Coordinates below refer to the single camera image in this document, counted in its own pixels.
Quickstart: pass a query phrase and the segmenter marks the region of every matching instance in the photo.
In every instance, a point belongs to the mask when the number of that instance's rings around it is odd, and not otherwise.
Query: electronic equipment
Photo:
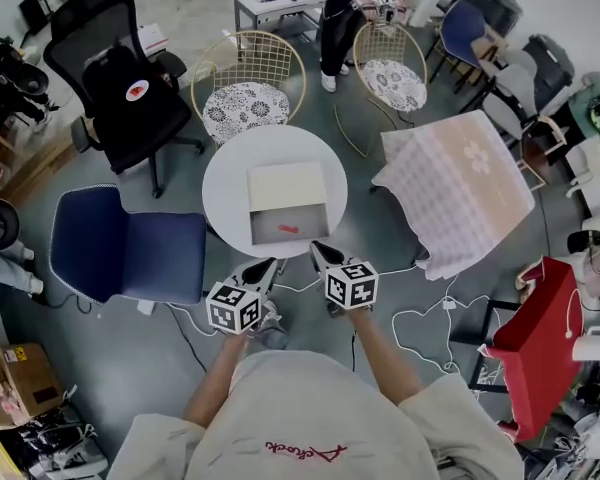
[[[567,52],[549,36],[533,35],[522,49],[538,66],[534,78],[535,101],[536,107],[543,109],[562,89],[573,83],[575,68]]]
[[[516,0],[464,0],[482,12],[487,24],[502,37],[506,37],[522,16]]]
[[[567,249],[570,254],[585,251],[596,245],[600,246],[600,231],[576,231],[567,238]]]

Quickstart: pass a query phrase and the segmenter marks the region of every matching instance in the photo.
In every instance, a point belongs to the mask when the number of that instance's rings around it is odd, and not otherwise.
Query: person standing
[[[396,20],[406,22],[406,0],[398,0]],[[335,92],[336,75],[346,75],[349,68],[344,64],[347,52],[353,46],[356,33],[365,20],[378,18],[376,5],[370,0],[327,0],[322,24],[322,87]]]

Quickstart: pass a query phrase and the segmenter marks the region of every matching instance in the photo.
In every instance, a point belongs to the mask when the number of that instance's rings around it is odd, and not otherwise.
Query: navy chair
[[[473,5],[458,0],[449,9],[449,12],[445,15],[440,26],[440,35],[434,41],[433,45],[427,52],[425,59],[428,59],[436,45],[442,41],[442,47],[444,48],[444,54],[440,63],[433,71],[429,83],[433,82],[444,62],[449,58],[453,57],[457,59],[452,69],[455,69],[460,65],[461,62],[469,64],[470,69],[462,76],[458,81],[456,92],[460,90],[462,85],[469,79],[475,69],[480,67],[480,59],[476,56],[471,43],[480,37],[483,37],[486,33],[486,22],[482,13],[475,8]]]
[[[51,272],[104,304],[113,295],[194,305],[202,297],[206,220],[197,213],[127,213],[115,185],[66,192],[51,233]]]

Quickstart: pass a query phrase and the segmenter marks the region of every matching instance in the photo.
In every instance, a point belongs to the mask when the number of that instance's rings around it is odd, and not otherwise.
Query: chair seat
[[[404,64],[373,59],[365,64],[362,76],[373,93],[395,110],[411,112],[427,102],[424,82]]]
[[[480,67],[480,59],[478,59],[473,48],[471,48],[471,43],[468,43],[465,39],[456,39],[448,35],[441,35],[440,37],[444,49],[448,54],[475,68]]]
[[[202,296],[206,229],[200,214],[131,214],[121,294],[197,304]]]
[[[202,111],[204,127],[218,144],[256,126],[284,124],[288,118],[287,95],[259,82],[241,82],[218,89]]]
[[[500,128],[517,140],[522,139],[522,125],[516,113],[509,105],[493,94],[489,94],[482,103],[482,109]]]
[[[147,92],[128,101],[126,92],[115,105],[99,110],[93,126],[98,140],[119,174],[164,146],[191,118],[191,110],[162,79],[148,80]]]

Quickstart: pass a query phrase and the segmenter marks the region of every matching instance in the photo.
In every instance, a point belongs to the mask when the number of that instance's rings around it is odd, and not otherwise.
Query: white desk
[[[257,258],[291,258],[309,250],[310,240],[253,245],[247,172],[253,167],[320,162],[327,190],[327,221],[332,233],[347,206],[347,177],[340,160],[320,138],[295,126],[251,128],[213,156],[202,181],[202,203],[211,226],[233,248]]]
[[[233,9],[236,20],[236,32],[242,30],[240,26],[240,11],[251,18],[251,30],[258,29],[258,22],[262,19],[277,19],[287,14],[302,13],[322,7],[324,0],[233,0]]]

